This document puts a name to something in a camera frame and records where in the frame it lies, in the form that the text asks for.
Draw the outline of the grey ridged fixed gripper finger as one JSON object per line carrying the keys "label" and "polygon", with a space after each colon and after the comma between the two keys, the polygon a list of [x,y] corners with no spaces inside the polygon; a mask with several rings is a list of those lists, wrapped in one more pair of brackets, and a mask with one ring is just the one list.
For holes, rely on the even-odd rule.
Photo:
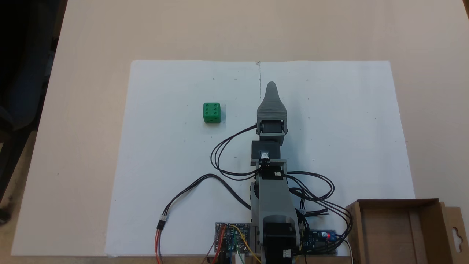
{"label": "grey ridged fixed gripper finger", "polygon": [[280,100],[278,89],[275,82],[268,82],[265,89],[264,98],[259,105],[256,113],[258,121],[265,120],[283,120],[286,121],[288,112]]}

